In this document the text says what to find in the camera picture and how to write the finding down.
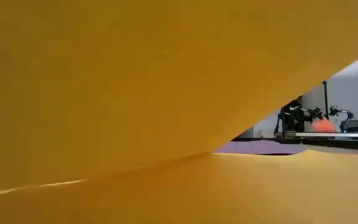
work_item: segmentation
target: yellow fabric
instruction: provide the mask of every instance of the yellow fabric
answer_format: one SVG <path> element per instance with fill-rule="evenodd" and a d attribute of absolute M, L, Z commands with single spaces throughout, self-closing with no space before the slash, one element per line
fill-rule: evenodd
<path fill-rule="evenodd" d="M 204 154 L 0 195 L 0 223 L 358 223 L 358 156 Z"/>
<path fill-rule="evenodd" d="M 0 0 L 0 189 L 212 151 L 358 58 L 358 1 Z"/>

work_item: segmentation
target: purple fabric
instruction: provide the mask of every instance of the purple fabric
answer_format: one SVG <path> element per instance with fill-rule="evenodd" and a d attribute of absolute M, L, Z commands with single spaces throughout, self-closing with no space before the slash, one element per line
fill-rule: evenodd
<path fill-rule="evenodd" d="M 273 141 L 229 142 L 215 151 L 216 153 L 244 154 L 296 154 L 304 151 L 300 144 L 280 144 Z"/>

